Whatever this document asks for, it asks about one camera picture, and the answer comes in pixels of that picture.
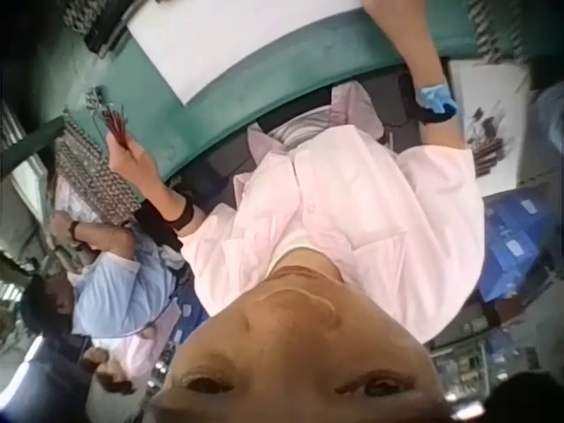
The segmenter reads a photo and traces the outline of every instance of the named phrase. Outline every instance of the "black wristband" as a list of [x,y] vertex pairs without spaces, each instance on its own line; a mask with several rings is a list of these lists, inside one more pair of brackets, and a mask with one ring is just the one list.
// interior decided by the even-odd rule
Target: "black wristband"
[[194,205],[188,198],[186,198],[186,204],[184,205],[184,210],[182,210],[182,214],[180,215],[180,217],[177,220],[173,220],[173,221],[167,220],[167,223],[175,231],[180,231],[186,225],[188,225],[188,223],[190,223],[193,218],[194,218]]
[[70,238],[73,241],[76,241],[76,242],[80,242],[79,240],[77,240],[77,237],[75,236],[75,232],[77,231],[77,226],[78,226],[79,223],[80,223],[79,221],[73,220],[72,223],[70,223],[70,226],[69,226]]

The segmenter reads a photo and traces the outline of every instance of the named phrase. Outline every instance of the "sleeve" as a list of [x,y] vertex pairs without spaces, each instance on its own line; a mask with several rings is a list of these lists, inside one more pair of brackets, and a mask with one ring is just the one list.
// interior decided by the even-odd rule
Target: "sleeve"
[[397,156],[397,164],[421,213],[405,244],[399,311],[419,341],[427,342],[476,287],[485,254],[484,203],[470,150],[419,146]]
[[208,315],[216,315],[232,299],[225,249],[233,236],[235,210],[219,204],[191,235],[179,238],[182,256],[194,272],[196,294]]
[[87,333],[96,336],[100,333],[94,315],[111,316],[115,322],[122,322],[113,328],[103,328],[104,338],[120,337],[123,334],[133,333],[146,323],[141,313],[131,313],[130,304],[133,290],[137,281],[137,274],[141,264],[113,253],[102,253],[96,261],[92,270],[88,273],[83,283],[87,289],[83,295],[87,295],[79,302],[83,318],[82,324]]

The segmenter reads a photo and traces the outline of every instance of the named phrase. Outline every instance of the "black hair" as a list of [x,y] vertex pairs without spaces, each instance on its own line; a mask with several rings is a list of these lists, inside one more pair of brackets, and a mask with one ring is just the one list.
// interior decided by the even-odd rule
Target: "black hair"
[[27,328],[47,338],[69,335],[72,330],[72,315],[57,312],[56,304],[49,298],[45,280],[33,276],[31,283],[22,293],[20,313]]
[[483,421],[555,421],[564,413],[564,386],[549,374],[523,372],[493,390]]

